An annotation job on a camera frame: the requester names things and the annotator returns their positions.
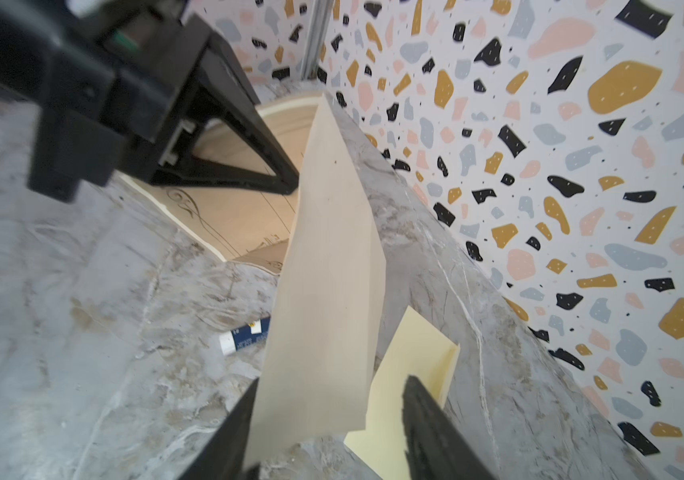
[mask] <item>sticky note pad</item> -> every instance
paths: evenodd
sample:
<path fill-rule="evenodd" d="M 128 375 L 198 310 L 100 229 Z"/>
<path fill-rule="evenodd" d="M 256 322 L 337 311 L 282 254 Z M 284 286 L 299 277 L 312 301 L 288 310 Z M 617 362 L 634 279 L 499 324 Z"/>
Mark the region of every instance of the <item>sticky note pad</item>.
<path fill-rule="evenodd" d="M 419 378 L 443 408 L 458 358 L 459 346 L 406 309 L 371 383 L 366 429 L 348 433 L 344 441 L 383 480 L 410 478 L 402 420 L 405 380 Z"/>

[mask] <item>marble countertop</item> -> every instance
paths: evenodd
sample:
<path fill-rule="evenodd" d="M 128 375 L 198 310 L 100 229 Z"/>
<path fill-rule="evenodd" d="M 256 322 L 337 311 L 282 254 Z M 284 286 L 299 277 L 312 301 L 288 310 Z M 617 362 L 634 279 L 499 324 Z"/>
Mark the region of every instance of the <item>marble countertop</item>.
<path fill-rule="evenodd" d="M 263 100 L 318 85 L 273 85 Z M 413 306 L 462 346 L 446 415 L 500 478 L 652 478 L 462 248 L 336 105 L 387 259 L 377 357 Z M 0 478 L 175 478 L 260 375 L 217 336 L 277 278 L 223 264 L 113 182 L 24 187 L 37 109 L 0 110 Z M 318 438 L 262 478 L 377 478 Z"/>

